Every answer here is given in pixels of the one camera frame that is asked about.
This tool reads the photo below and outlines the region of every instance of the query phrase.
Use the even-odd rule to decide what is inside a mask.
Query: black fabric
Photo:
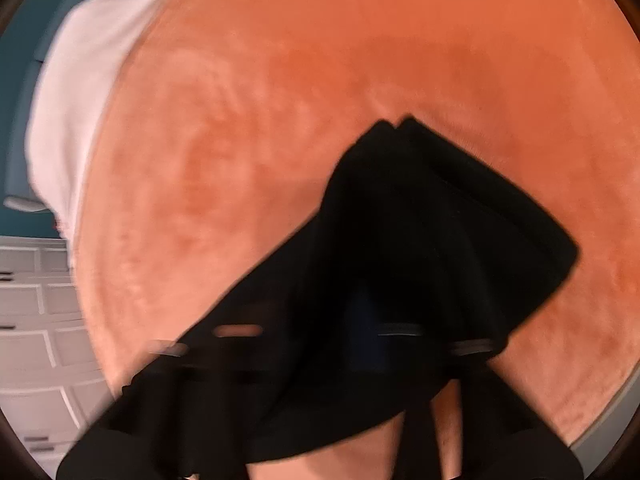
[[[578,459],[488,367],[467,370],[461,377],[460,389],[462,469],[468,478],[583,478]]]
[[[412,118],[381,121],[338,162],[318,213],[180,339],[185,356],[160,356],[134,377],[58,478],[126,478],[89,460],[96,433],[133,440],[160,478],[233,480],[245,463],[317,449],[403,410],[394,478],[439,478],[426,401],[501,352],[576,257],[571,238],[506,179]],[[262,335],[212,334],[227,324]],[[522,430],[487,428],[501,446],[540,441],[549,456],[574,458],[537,417]],[[500,468],[465,446],[465,479]]]

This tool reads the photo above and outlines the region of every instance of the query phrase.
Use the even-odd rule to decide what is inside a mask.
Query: velvet texture
[[[638,96],[640,44],[613,0],[168,0],[114,88],[76,240],[112,389],[315,211],[362,131],[412,113],[581,247],[495,362],[571,443],[640,358]],[[455,385],[434,405],[451,477]],[[397,430],[252,475],[388,478]]]

